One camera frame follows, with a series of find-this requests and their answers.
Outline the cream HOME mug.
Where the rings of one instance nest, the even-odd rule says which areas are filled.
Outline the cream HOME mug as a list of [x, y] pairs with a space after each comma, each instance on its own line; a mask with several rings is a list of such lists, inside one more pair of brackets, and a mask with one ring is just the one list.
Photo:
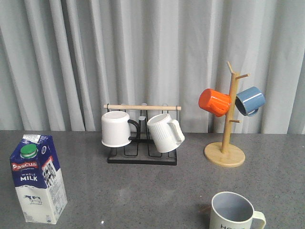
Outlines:
[[252, 203], [244, 196], [223, 191], [211, 200], [211, 229], [249, 229], [254, 219], [261, 221], [260, 229], [265, 228], [266, 219], [262, 212], [255, 211]]

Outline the wooden mug tree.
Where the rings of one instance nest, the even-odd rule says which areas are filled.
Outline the wooden mug tree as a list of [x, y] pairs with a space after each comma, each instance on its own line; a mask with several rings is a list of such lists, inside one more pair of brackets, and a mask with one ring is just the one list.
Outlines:
[[232, 69], [230, 62], [227, 62], [229, 71], [231, 73], [231, 83], [229, 89], [229, 96], [231, 98], [231, 105], [225, 115], [225, 124], [223, 138], [221, 142], [213, 142], [205, 146], [204, 155], [212, 163], [222, 167], [238, 167], [245, 161], [245, 154], [243, 150], [230, 144], [230, 137], [232, 132], [232, 124], [240, 123], [240, 120], [234, 119], [234, 109], [236, 94], [239, 85], [239, 80], [250, 76], [249, 73], [241, 75]]

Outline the orange mug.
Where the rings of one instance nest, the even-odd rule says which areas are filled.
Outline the orange mug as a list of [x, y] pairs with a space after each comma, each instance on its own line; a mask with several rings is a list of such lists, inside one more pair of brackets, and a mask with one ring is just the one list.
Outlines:
[[231, 97], [214, 89], [205, 89], [199, 97], [198, 105], [215, 116], [221, 117], [228, 112]]

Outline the grey curtain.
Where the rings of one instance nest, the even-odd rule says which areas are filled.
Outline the grey curtain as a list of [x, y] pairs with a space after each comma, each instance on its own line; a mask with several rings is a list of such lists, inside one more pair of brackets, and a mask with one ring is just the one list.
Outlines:
[[302, 0], [3, 0], [1, 130], [99, 131], [104, 104], [180, 105], [185, 132], [219, 133], [206, 88], [260, 88], [235, 133], [305, 132]]

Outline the blue mug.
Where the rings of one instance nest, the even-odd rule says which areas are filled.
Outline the blue mug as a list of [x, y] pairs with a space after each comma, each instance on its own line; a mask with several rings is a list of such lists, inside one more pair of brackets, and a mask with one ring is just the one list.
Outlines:
[[257, 87], [248, 88], [236, 95], [235, 105], [244, 116], [255, 115], [265, 104], [265, 97]]

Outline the white ribbed mug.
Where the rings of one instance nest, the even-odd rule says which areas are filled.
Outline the white ribbed mug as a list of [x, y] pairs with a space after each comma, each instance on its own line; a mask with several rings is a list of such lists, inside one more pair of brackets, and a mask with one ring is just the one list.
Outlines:
[[158, 114], [149, 119], [147, 125], [160, 153], [175, 150], [185, 140], [179, 122], [172, 119], [170, 114]]

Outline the blue white milk carton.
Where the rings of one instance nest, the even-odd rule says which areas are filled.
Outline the blue white milk carton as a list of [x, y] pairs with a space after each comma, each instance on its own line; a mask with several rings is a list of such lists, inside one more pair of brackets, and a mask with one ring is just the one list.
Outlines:
[[53, 137], [23, 135], [10, 167], [26, 222], [56, 224], [67, 196]]

